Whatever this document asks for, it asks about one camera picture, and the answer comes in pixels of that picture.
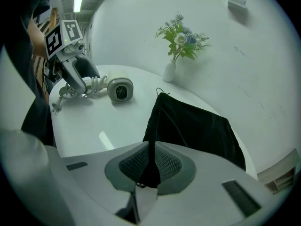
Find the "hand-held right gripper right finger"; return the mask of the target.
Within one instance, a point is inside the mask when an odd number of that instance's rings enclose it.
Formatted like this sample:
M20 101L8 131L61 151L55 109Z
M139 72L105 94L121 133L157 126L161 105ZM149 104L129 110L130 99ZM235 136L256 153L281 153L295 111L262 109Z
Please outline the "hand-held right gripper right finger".
M286 194L274 195L230 161L179 145L163 143L196 165L194 180L180 193L159 196L142 226L262 226L280 208ZM245 216L236 204L246 192L258 205Z

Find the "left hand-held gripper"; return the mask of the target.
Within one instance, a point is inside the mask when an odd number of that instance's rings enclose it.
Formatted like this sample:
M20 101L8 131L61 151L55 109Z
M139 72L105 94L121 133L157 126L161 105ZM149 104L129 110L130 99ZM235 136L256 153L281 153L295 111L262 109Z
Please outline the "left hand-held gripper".
M44 38L47 60L62 62L64 80L78 93L87 91L82 78L100 74L93 62L84 56L85 43L76 20L62 20Z

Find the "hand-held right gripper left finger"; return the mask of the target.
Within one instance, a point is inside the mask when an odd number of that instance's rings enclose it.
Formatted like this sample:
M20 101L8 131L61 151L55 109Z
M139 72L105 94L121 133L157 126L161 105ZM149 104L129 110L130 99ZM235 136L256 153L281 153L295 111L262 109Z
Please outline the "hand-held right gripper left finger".
M50 168L76 221L144 221L152 211L152 188L141 183L148 143L61 158L46 147Z

